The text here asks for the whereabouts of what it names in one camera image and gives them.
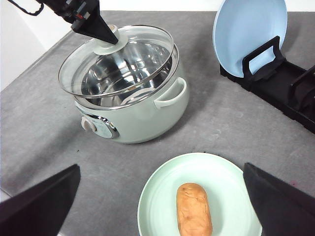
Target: bread roll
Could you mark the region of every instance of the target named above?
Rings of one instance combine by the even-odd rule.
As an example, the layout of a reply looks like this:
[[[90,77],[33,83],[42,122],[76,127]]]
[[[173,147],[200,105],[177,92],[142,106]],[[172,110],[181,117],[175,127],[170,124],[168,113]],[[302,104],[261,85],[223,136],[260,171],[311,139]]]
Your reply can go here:
[[[177,190],[177,222],[181,236],[210,236],[212,223],[207,193],[198,184],[185,183]]]

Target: white knob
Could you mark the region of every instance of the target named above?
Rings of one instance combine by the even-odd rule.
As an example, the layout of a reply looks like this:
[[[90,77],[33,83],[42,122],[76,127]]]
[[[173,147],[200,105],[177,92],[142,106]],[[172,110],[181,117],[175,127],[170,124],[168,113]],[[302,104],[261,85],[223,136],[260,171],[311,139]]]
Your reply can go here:
[[[82,125],[82,128],[84,128],[85,130],[92,130],[93,132],[96,131],[96,127],[95,125],[93,124],[92,121],[90,121],[88,118],[86,117],[82,117],[81,119],[81,125]]]

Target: lid rim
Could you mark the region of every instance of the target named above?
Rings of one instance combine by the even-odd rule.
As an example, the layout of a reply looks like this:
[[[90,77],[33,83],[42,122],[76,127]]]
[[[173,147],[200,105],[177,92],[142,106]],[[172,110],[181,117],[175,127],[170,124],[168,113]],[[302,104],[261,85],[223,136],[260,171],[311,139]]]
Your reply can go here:
[[[94,40],[94,38],[91,38],[91,39],[89,39],[88,41],[86,41],[85,43],[81,44],[79,47],[77,47],[74,51],[72,51],[72,52],[67,56],[67,58],[64,60],[64,62],[62,63],[62,65],[61,65],[61,67],[60,67],[60,69],[59,69],[59,72],[58,72],[58,82],[59,82],[61,88],[62,88],[64,91],[66,91],[67,93],[72,94],[72,95],[74,95],[74,96],[76,96],[76,97],[81,97],[81,98],[85,98],[85,99],[94,99],[94,98],[112,97],[112,96],[115,96],[115,95],[119,95],[119,94],[123,94],[123,93],[126,93],[126,92],[130,92],[130,91],[132,91],[132,90],[134,90],[134,89],[136,89],[136,88],[142,86],[144,83],[148,82],[148,81],[151,80],[152,78],[154,78],[154,77],[165,67],[166,63],[167,63],[167,62],[170,60],[170,58],[172,57],[172,54],[173,54],[173,51],[174,51],[174,45],[175,45],[174,39],[173,39],[172,35],[171,35],[168,31],[164,30],[163,28],[156,27],[156,26],[149,26],[149,25],[130,25],[130,26],[123,26],[123,27],[120,27],[119,29],[128,28],[128,27],[151,27],[151,28],[156,28],[156,29],[158,29],[158,30],[161,30],[161,31],[165,32],[165,33],[170,37],[171,42],[172,42],[172,44],[173,44],[173,45],[172,45],[172,48],[171,48],[170,53],[169,53],[168,57],[166,58],[165,62],[164,62],[157,70],[155,70],[152,74],[150,74],[148,77],[144,78],[143,80],[139,81],[138,83],[136,83],[136,84],[134,84],[134,85],[131,85],[131,86],[129,86],[129,87],[123,88],[123,89],[118,90],[118,91],[108,92],[108,93],[103,93],[103,94],[93,94],[93,95],[92,95],[92,94],[86,94],[86,95],[84,95],[84,94],[76,94],[76,93],[74,93],[74,92],[70,92],[70,91],[68,91],[68,90],[63,86],[63,84],[61,83],[61,75],[60,75],[60,74],[61,74],[61,70],[62,70],[62,68],[63,68],[65,62],[68,60],[68,58],[69,58],[77,49],[79,49],[82,45],[84,45],[84,44],[86,44],[86,43],[88,43],[88,42]]]

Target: gray tabletop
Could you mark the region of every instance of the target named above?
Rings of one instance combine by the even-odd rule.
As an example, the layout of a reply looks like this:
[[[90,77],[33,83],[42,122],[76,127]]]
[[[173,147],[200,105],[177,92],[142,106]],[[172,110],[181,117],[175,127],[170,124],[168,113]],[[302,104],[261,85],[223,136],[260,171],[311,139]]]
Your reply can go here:
[[[240,168],[252,162],[315,196],[315,135],[219,74],[212,46],[215,12],[105,12],[118,26],[147,24],[174,37],[191,86],[185,114],[152,141],[123,145],[85,132],[57,82],[61,63],[87,37],[70,33],[1,93],[1,188],[15,195],[73,163],[81,183],[65,236],[137,235],[141,190],[162,163],[209,152]],[[315,13],[289,13],[282,52],[315,63]]]

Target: lid knob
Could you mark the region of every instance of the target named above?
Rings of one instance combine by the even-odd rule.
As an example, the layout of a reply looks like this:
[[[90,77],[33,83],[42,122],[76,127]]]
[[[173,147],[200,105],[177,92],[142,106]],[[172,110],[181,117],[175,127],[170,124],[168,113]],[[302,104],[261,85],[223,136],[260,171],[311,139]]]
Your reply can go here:
[[[121,48],[123,48],[128,43],[128,37],[126,35],[120,34],[117,26],[115,25],[108,25],[110,30],[113,32],[113,34],[118,39],[117,44],[111,44],[99,39],[95,40],[95,47],[93,49],[93,52],[97,55],[109,55],[114,52],[119,51]]]

